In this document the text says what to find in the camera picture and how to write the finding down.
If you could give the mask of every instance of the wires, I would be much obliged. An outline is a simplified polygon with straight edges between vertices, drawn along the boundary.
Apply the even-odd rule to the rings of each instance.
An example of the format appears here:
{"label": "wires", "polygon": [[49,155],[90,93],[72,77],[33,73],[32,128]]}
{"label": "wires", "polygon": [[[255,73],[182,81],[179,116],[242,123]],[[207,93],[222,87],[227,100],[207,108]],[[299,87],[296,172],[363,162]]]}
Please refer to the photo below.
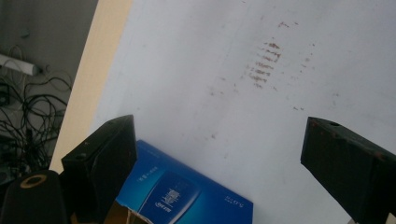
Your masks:
{"label": "wires", "polygon": [[[18,46],[11,48],[8,54],[16,51],[23,59]],[[18,74],[21,78],[17,79],[16,73],[8,70],[0,75],[0,83],[9,86],[11,102],[0,107],[0,135],[15,140],[15,153],[8,162],[17,170],[16,176],[21,176],[49,168],[49,151],[58,138],[67,107],[64,97],[49,92],[70,92],[72,78],[63,71],[35,78]]]}

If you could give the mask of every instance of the blue cardboard box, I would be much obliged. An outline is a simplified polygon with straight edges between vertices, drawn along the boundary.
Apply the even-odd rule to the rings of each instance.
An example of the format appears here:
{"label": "blue cardboard box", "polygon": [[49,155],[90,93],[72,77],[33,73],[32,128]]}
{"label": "blue cardboard box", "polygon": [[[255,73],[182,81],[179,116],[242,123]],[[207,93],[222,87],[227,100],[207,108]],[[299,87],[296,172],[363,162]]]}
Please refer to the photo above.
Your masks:
{"label": "blue cardboard box", "polygon": [[129,223],[252,222],[249,200],[142,140],[137,141],[137,156],[117,198],[130,210]]}

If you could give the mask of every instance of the brown ring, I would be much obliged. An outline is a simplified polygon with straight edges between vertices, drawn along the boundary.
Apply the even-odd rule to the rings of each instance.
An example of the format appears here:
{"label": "brown ring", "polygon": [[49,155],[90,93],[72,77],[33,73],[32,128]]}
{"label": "brown ring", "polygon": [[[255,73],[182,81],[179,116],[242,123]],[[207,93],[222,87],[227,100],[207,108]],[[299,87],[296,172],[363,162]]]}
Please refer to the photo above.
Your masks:
{"label": "brown ring", "polygon": [[[40,180],[37,181],[37,182],[35,182],[35,183],[33,183],[33,184],[29,184],[29,183],[28,183],[29,180],[31,180],[31,179],[33,179],[33,178],[40,178]],[[47,176],[46,176],[46,175],[32,175],[32,176],[30,176],[29,178],[24,179],[24,180],[21,182],[21,188],[22,188],[22,189],[31,189],[31,188],[34,188],[35,186],[38,186],[38,185],[42,184],[42,183],[43,183],[44,181],[46,181],[46,180],[47,180]]]}

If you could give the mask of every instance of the white logo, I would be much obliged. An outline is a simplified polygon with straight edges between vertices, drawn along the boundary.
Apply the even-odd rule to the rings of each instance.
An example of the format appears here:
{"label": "white logo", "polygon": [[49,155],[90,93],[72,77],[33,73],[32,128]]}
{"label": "white logo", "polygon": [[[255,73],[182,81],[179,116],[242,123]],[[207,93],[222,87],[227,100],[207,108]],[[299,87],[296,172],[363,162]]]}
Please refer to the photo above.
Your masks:
{"label": "white logo", "polygon": [[169,192],[166,193],[166,195],[163,197],[162,201],[169,206],[173,207],[171,203],[175,203],[178,201],[178,198],[180,197],[180,194],[175,191],[174,189],[169,189]]}

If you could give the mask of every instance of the beige surface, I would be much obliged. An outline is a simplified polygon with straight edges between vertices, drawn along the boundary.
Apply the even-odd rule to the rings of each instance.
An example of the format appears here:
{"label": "beige surface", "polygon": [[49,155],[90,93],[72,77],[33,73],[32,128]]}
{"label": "beige surface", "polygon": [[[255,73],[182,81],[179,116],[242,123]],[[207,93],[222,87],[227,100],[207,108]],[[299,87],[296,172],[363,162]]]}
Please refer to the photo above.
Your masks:
{"label": "beige surface", "polygon": [[53,171],[60,173],[61,158],[88,136],[132,2],[98,2],[50,165]]}

